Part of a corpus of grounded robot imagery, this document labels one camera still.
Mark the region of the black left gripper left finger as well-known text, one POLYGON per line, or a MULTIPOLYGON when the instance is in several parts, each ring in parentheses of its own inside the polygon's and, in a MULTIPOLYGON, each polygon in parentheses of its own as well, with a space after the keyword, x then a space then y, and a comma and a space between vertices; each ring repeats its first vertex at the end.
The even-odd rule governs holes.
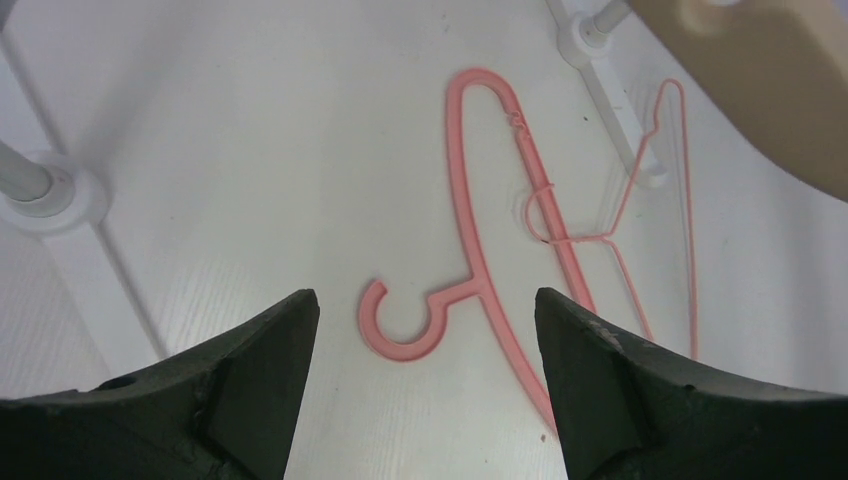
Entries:
POLYGON ((281 479, 320 308, 296 291, 251 320, 81 392, 1 404, 5 479, 281 479))

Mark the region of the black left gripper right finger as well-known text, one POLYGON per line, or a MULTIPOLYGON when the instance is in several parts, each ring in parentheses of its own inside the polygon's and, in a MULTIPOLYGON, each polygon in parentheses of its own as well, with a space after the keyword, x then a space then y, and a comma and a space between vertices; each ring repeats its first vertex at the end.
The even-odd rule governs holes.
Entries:
POLYGON ((722 371, 551 288, 535 326, 571 479, 843 479, 847 399, 722 371))

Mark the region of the pink plastic hanger lowest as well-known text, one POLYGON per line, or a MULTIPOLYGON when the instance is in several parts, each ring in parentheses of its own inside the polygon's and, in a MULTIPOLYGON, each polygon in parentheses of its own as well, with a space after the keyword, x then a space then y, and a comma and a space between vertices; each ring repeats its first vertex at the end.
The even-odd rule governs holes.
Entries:
POLYGON ((533 188, 531 199, 541 210, 550 236, 549 242, 554 248, 569 292, 581 306, 590 311, 596 309, 577 254, 566 241, 568 230, 564 217, 516 93, 497 73, 471 68, 458 73, 450 81, 445 100, 445 143, 450 190, 470 275, 466 280, 428 295, 426 325, 416 339, 407 343, 396 342, 382 331, 378 310, 388 289, 382 281, 372 281, 360 301, 359 332, 364 343, 375 354, 395 362, 417 361, 429 355, 441 343, 447 332, 450 307, 470 298, 478 299, 517 381, 549 429, 554 430, 556 420, 549 394, 520 346, 498 297, 474 217, 463 134, 463 99, 465 91, 470 87, 485 87, 498 98, 533 188))

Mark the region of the white left rack post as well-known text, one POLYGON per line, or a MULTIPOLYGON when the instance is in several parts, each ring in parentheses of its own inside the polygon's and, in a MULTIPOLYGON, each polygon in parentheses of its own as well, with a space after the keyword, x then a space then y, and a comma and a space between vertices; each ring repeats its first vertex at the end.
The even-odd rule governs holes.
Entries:
POLYGON ((110 207, 99 178, 53 145, 3 48, 1 219, 46 247, 101 358, 119 376, 166 353, 101 232, 110 207))

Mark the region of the grey right rack post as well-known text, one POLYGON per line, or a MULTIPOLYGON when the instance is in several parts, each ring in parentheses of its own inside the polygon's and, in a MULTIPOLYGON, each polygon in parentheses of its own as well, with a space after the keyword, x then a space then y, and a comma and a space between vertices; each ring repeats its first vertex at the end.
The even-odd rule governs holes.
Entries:
POLYGON ((588 20, 587 33, 596 38, 608 37, 631 13, 628 1, 611 0, 588 20))

